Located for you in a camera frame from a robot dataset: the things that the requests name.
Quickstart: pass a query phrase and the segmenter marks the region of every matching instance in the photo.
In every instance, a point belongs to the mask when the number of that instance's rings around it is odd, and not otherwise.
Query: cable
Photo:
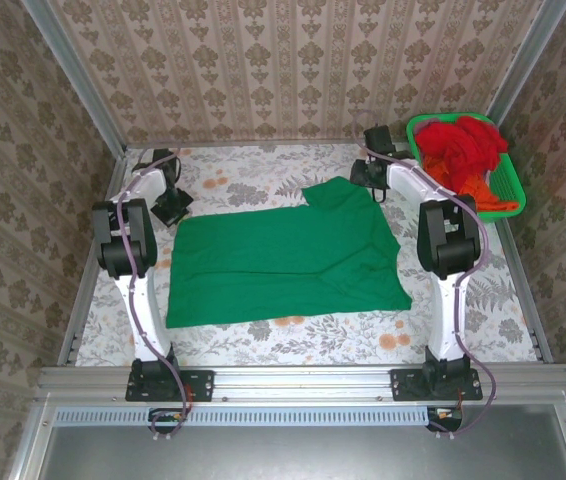
[[[175,155],[178,155],[181,152],[181,149],[177,149]],[[174,183],[178,182],[181,179],[181,170],[183,170],[183,165],[181,164],[181,159],[179,157],[176,157],[176,159],[178,160],[178,167],[179,170],[178,172],[176,172],[176,179],[174,180]]]
[[[187,419],[187,414],[188,414],[187,396],[186,396],[186,393],[185,393],[185,387],[183,386],[183,381],[181,380],[181,377],[179,376],[179,374],[176,371],[176,369],[174,368],[174,366],[147,339],[147,333],[145,333],[145,331],[143,330],[143,326],[141,325],[141,322],[139,321],[138,315],[136,313],[136,308],[134,307],[134,284],[136,283],[136,279],[138,278],[138,268],[137,268],[137,265],[136,265],[136,261],[134,260],[134,255],[132,254],[132,247],[130,245],[130,240],[129,240],[126,232],[125,232],[125,221],[123,220],[123,202],[129,196],[130,192],[134,189],[134,187],[141,180],[141,178],[143,178],[145,175],[150,173],[157,166],[159,166],[159,165],[161,165],[161,164],[163,164],[163,163],[165,163],[169,160],[172,160],[174,158],[176,158],[178,160],[179,176],[180,176],[180,174],[181,174],[181,161],[177,156],[179,151],[180,151],[180,149],[177,150],[177,153],[173,153],[172,155],[169,155],[169,156],[164,157],[160,160],[157,160],[156,162],[150,164],[149,166],[147,166],[146,168],[141,170],[141,172],[137,176],[134,177],[134,179],[125,188],[125,190],[123,190],[123,192],[121,193],[121,196],[119,197],[117,204],[116,204],[116,219],[117,219],[117,222],[118,222],[118,225],[119,225],[119,230],[121,231],[121,239],[123,240],[123,246],[125,248],[125,253],[127,255],[127,259],[130,262],[130,265],[132,267],[132,277],[130,278],[130,285],[129,285],[130,295],[128,297],[128,303],[129,303],[129,306],[130,306],[130,313],[132,315],[132,320],[134,321],[134,325],[136,326],[136,329],[139,332],[139,335],[140,335],[141,339],[143,340],[143,343],[145,343],[145,346],[156,356],[156,358],[159,361],[161,361],[168,368],[168,370],[170,371],[170,373],[174,377],[174,380],[176,381],[176,384],[179,388],[179,393],[181,394],[181,399],[183,400],[183,408],[181,410],[181,416],[179,418],[179,422],[176,424],[174,429],[166,435],[166,437],[170,434],[178,432],[181,429],[181,427],[183,426],[183,423],[185,422],[185,420]],[[141,155],[139,155],[139,159],[138,159],[139,161],[143,158],[143,155],[145,154],[145,152],[147,152],[147,149],[145,149],[141,152]],[[150,429],[152,430],[152,433],[157,435],[158,432],[156,431],[155,425],[156,425],[156,419],[154,418],[152,420],[152,426],[151,426]]]
[[[189,385],[185,385],[185,391],[187,392],[187,400],[188,402],[190,402],[190,405],[188,406],[185,415],[189,415],[189,413],[192,411],[192,387],[190,387]],[[179,415],[179,419],[182,417],[182,412],[180,411],[171,411],[171,410],[163,410],[162,412],[156,412],[153,416],[152,416],[152,421],[150,422],[150,431],[154,434],[154,440],[156,440],[157,438],[159,438],[160,433],[156,430],[156,422],[159,418],[163,418],[163,417],[169,417],[169,416],[174,416],[176,418],[176,415]],[[172,433],[175,433],[175,430],[172,429],[170,430],[170,432],[165,434],[165,438],[167,438],[168,440],[170,439],[170,436]]]
[[[396,163],[397,165],[400,165],[404,168],[407,168],[410,172],[412,172],[414,175],[416,175],[421,180],[423,180],[428,186],[433,188],[434,193],[441,194],[443,197],[450,200],[452,203],[456,204],[459,208],[465,210],[465,212],[467,212],[467,214],[472,218],[472,220],[474,220],[474,222],[476,222],[478,229],[479,229],[479,232],[480,232],[480,235],[481,235],[481,239],[483,240],[484,248],[481,250],[481,254],[479,255],[479,258],[478,258],[476,264],[471,269],[469,269],[467,272],[462,273],[459,276],[459,278],[456,280],[456,283],[454,284],[454,336],[456,337],[456,342],[457,342],[459,348],[463,351],[463,353],[465,353],[471,361],[476,363],[481,368],[481,370],[483,370],[485,372],[485,374],[488,376],[488,378],[490,379],[490,383],[491,383],[491,390],[490,390],[490,396],[488,397],[488,399],[485,403],[485,406],[483,407],[481,412],[466,427],[463,427],[463,428],[457,430],[456,432],[452,433],[452,432],[448,431],[445,427],[443,427],[443,426],[441,426],[441,425],[439,425],[435,422],[430,422],[435,427],[439,428],[443,432],[446,432],[450,438],[453,438],[455,435],[461,435],[461,434],[466,433],[469,430],[471,430],[481,420],[481,418],[483,418],[483,415],[485,415],[485,413],[489,410],[489,408],[492,406],[492,403],[494,402],[494,399],[496,398],[496,378],[494,377],[494,374],[490,371],[490,369],[487,367],[487,365],[485,365],[483,362],[481,362],[479,359],[477,359],[472,354],[472,352],[470,352],[469,349],[465,346],[465,344],[463,343],[463,339],[461,338],[461,331],[460,331],[461,330],[461,327],[460,327],[461,298],[460,298],[459,290],[461,288],[461,283],[463,282],[463,280],[465,280],[467,277],[472,275],[474,272],[476,272],[477,270],[482,268],[485,265],[485,263],[487,262],[487,257],[489,255],[488,251],[489,251],[489,246],[490,246],[489,245],[489,239],[488,239],[488,236],[487,236],[487,230],[485,228],[485,225],[483,225],[483,222],[481,221],[479,216],[476,214],[476,212],[474,210],[472,210],[472,208],[470,208],[467,204],[465,204],[464,202],[462,202],[461,200],[459,200],[455,196],[447,193],[447,191],[445,189],[443,189],[441,187],[441,185],[439,185],[437,182],[435,182],[429,175],[425,174],[422,170],[415,169],[414,165],[411,165],[407,162],[404,162],[402,160],[398,160],[396,158],[389,157],[387,155],[382,155],[380,153],[376,153],[373,150],[370,150],[369,148],[367,148],[367,146],[364,143],[362,143],[361,140],[356,135],[356,124],[358,123],[358,119],[362,114],[372,115],[372,116],[376,117],[376,119],[378,119],[378,117],[379,117],[377,112],[375,112],[373,110],[369,110],[369,109],[359,110],[356,113],[356,115],[354,115],[354,118],[352,120],[352,138],[354,139],[356,144],[360,148],[362,148],[365,152],[367,152],[367,154],[369,156],[378,158],[380,160],[385,160],[386,162]]]

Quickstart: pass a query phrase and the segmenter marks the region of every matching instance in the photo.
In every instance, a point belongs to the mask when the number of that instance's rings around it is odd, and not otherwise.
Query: clothing pile
[[[507,152],[507,142],[494,126],[464,116],[456,123],[431,123],[415,140],[425,171],[445,188],[474,197],[479,212],[509,212],[519,207],[518,202],[501,201],[485,180],[499,165],[499,154]]]

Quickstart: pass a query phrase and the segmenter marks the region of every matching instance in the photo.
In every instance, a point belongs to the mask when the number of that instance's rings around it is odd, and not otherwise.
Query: green cloth
[[[168,328],[408,310],[399,244],[363,187],[303,190],[308,205],[184,220],[172,251]]]

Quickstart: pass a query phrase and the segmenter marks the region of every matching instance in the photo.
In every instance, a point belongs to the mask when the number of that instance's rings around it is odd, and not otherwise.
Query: green basket
[[[434,113],[428,115],[418,115],[414,117],[407,124],[407,139],[410,143],[410,148],[414,154],[414,158],[421,163],[421,152],[419,151],[416,141],[414,140],[414,129],[420,123],[426,122],[431,119],[437,119],[440,122],[455,123],[459,117],[474,117],[491,125],[494,125],[492,120],[484,115],[478,113]],[[526,198],[519,177],[512,165],[512,159],[507,153],[502,153],[501,162],[496,170],[490,173],[489,184],[490,190],[499,197],[501,201],[516,201],[519,203],[519,208],[511,212],[481,212],[479,217],[485,223],[492,223],[500,218],[514,217],[521,213],[525,208]]]

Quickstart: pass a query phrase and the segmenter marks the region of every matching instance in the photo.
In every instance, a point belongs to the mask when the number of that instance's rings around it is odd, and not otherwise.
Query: floral mat
[[[151,159],[145,153],[144,162]],[[128,174],[140,150],[128,150]],[[195,199],[191,215],[263,210],[304,203],[301,189],[348,177],[362,158],[356,145],[285,145],[184,149],[178,186]],[[418,211],[396,192],[382,205],[401,245],[399,278],[412,297],[410,311],[286,317],[232,325],[170,330],[182,365],[340,365],[420,363],[432,328],[429,274],[416,256]],[[159,247],[155,284],[165,316],[170,258],[177,227],[153,218]],[[468,287],[466,343],[484,361],[536,360],[496,228],[488,225],[487,267]],[[78,352],[77,366],[122,366],[134,360],[125,305],[101,271]]]

